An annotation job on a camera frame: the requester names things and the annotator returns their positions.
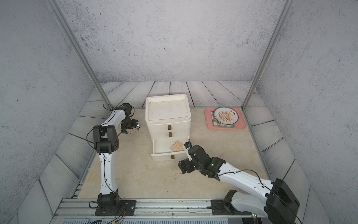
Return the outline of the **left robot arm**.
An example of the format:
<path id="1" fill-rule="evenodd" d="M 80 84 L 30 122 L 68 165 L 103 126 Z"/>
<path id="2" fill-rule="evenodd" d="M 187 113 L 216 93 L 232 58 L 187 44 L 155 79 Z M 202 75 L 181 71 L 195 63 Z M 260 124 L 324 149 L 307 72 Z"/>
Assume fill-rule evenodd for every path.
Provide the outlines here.
<path id="1" fill-rule="evenodd" d="M 109 118 L 99 126 L 94 126 L 93 148 L 98 153 L 101 162 L 101 189 L 98 195 L 98 212 L 110 215 L 123 208 L 122 199 L 118 193 L 115 177 L 115 152 L 119 149 L 119 135 L 132 134 L 139 130 L 139 121 L 132 116 L 135 109 L 124 103 L 112 109 Z"/>

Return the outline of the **white drawer cabinet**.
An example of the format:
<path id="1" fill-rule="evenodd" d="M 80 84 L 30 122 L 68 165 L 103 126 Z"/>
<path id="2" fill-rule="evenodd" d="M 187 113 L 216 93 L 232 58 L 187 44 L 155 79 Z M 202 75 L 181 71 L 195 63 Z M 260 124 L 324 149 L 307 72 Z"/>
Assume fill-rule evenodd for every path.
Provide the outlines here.
<path id="1" fill-rule="evenodd" d="M 186 94 L 148 97 L 145 121 L 152 139 L 189 136 L 191 111 Z"/>

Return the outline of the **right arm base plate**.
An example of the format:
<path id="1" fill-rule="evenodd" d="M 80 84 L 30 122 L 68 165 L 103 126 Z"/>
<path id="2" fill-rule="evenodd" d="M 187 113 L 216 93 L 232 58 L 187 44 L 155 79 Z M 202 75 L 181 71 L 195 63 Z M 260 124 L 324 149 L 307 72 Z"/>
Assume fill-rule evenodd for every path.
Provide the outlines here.
<path id="1" fill-rule="evenodd" d="M 250 215 L 251 213 L 247 211 L 238 211 L 231 204 L 234 194 L 237 193 L 236 190 L 231 189 L 225 196 L 223 200 L 211 200 L 211 206 L 207 209 L 211 209 L 213 215 Z"/>

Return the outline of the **patterned sticky pad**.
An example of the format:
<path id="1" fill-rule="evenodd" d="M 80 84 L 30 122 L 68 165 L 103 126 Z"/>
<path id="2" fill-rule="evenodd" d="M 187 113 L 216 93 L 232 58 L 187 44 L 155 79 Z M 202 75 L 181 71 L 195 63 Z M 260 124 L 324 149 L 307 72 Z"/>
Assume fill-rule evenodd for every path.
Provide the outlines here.
<path id="1" fill-rule="evenodd" d="M 170 149 L 174 152 L 181 152 L 184 150 L 184 144 L 181 143 L 180 141 L 176 141 L 171 147 Z"/>
<path id="2" fill-rule="evenodd" d="M 127 134 L 130 135 L 130 134 L 134 134 L 134 133 L 137 133 L 139 131 L 138 128 L 133 128 L 133 129 L 127 129 Z"/>

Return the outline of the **white bottom drawer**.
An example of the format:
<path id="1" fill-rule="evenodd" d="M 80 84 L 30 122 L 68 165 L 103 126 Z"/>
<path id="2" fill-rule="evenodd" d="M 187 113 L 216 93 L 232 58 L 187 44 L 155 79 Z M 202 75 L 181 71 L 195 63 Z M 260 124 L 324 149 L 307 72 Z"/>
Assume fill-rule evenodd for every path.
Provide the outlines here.
<path id="1" fill-rule="evenodd" d="M 153 152 L 151 157 L 154 161 L 183 160 L 187 159 L 186 148 L 182 151 L 173 151 L 171 147 L 176 141 L 184 144 L 189 141 L 190 136 L 179 136 L 172 138 L 153 139 Z"/>

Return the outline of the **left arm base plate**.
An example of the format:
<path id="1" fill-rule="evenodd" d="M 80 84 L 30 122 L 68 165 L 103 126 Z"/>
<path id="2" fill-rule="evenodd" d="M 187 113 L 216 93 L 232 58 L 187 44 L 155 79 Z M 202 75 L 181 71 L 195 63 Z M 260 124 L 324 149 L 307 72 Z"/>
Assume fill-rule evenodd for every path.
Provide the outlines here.
<path id="1" fill-rule="evenodd" d="M 95 216 L 133 216 L 136 200 L 121 200 L 115 193 L 99 194 Z"/>

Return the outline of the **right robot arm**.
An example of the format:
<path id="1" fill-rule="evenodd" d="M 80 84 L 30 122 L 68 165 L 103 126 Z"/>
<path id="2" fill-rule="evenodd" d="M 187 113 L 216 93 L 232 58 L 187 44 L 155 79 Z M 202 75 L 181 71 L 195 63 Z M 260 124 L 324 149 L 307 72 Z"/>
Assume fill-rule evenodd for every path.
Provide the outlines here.
<path id="1" fill-rule="evenodd" d="M 184 147 L 187 158 L 178 163 L 183 174 L 197 170 L 208 178 L 229 183 L 248 193 L 244 195 L 230 190 L 223 200 L 224 212 L 232 215 L 250 212 L 268 218 L 273 224 L 302 222 L 297 215 L 299 200 L 284 180 L 266 180 L 251 169 L 237 169 L 224 159 L 210 157 L 201 146 L 189 141 Z"/>

